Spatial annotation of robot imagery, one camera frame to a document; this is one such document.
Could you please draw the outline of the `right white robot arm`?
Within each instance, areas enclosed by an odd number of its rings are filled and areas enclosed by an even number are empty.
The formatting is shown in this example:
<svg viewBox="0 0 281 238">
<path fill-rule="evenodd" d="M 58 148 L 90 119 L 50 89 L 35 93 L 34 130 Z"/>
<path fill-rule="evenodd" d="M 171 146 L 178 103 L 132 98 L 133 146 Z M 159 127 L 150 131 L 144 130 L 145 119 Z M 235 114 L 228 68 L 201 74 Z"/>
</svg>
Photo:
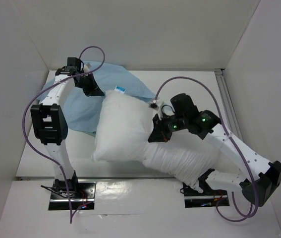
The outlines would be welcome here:
<svg viewBox="0 0 281 238">
<path fill-rule="evenodd" d="M 224 122 L 209 110 L 199 111 L 191 97 L 181 93 L 170 100 L 173 114 L 160 107 L 153 117 L 148 142 L 168 142 L 176 131 L 188 130 L 218 148 L 238 166 L 238 174 L 208 169 L 198 178 L 202 194 L 213 190 L 242 192 L 253 205 L 262 207 L 281 183 L 281 162 L 262 157 L 229 131 Z"/>
</svg>

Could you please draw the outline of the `white pillow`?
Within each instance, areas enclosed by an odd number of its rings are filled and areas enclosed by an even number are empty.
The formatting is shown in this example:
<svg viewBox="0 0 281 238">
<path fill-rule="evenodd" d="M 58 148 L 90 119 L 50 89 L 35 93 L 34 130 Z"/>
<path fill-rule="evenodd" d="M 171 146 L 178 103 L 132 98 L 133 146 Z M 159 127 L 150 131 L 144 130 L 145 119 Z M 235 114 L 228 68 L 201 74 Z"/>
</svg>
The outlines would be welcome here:
<svg viewBox="0 0 281 238">
<path fill-rule="evenodd" d="M 95 138 L 95 161 L 138 161 L 196 188 L 198 178 L 213 167 L 219 150 L 186 130 L 169 142 L 149 143 L 156 111 L 132 96 L 106 92 Z"/>
</svg>

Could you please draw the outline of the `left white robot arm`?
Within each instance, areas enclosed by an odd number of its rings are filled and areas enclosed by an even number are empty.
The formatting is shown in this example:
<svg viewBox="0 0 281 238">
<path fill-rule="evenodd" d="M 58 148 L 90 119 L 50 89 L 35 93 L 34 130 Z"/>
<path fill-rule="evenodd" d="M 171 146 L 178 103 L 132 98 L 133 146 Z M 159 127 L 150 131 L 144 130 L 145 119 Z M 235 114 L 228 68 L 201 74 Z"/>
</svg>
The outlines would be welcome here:
<svg viewBox="0 0 281 238">
<path fill-rule="evenodd" d="M 82 69 L 76 66 L 64 66 L 58 69 L 53 88 L 40 104 L 30 109 L 36 138 L 44 144 L 49 157 L 57 162 L 54 166 L 53 190 L 69 198 L 77 196 L 80 186 L 66 149 L 68 124 L 62 107 L 74 87 L 82 89 L 83 95 L 87 97 L 104 95 L 93 74 L 90 73 L 90 67 L 89 64 L 85 64 Z"/>
</svg>

